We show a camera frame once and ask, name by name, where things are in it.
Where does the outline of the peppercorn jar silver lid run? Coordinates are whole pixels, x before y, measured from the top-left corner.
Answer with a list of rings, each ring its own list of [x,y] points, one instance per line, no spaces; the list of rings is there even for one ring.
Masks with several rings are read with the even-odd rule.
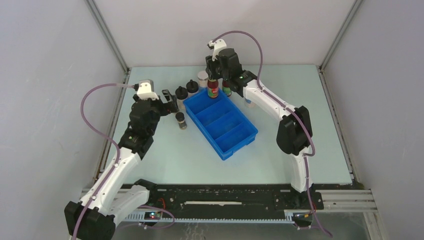
[[[199,89],[201,90],[207,89],[209,76],[205,70],[202,70],[197,74],[197,79],[198,79]]]

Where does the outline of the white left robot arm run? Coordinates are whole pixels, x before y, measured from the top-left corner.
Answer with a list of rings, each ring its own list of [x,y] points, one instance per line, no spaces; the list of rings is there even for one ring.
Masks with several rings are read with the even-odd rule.
[[[110,240],[119,224],[136,208],[156,206],[158,194],[142,185],[133,186],[122,197],[116,195],[153,144],[160,118],[179,110],[175,95],[167,89],[162,94],[166,103],[152,90],[139,90],[134,95],[130,121],[119,143],[113,142],[116,154],[106,172],[79,202],[66,205],[64,214],[73,240]]]

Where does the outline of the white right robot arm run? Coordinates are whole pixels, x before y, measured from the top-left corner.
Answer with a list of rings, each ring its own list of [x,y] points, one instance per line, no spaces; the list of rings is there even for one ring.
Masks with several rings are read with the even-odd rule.
[[[312,185],[307,157],[315,153],[309,110],[305,106],[295,107],[282,100],[257,75],[244,70],[232,48],[206,56],[205,63],[209,78],[224,80],[232,92],[256,104],[278,121],[277,146],[292,157],[290,184],[296,191],[291,194],[290,201],[295,208],[304,209],[311,202],[307,190]]]

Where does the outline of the short yellow-cap sauce bottle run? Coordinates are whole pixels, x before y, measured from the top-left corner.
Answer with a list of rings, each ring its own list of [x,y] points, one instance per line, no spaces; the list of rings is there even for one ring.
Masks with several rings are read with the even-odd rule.
[[[219,95],[219,81],[216,79],[209,79],[207,81],[207,95],[210,98],[216,98]]]

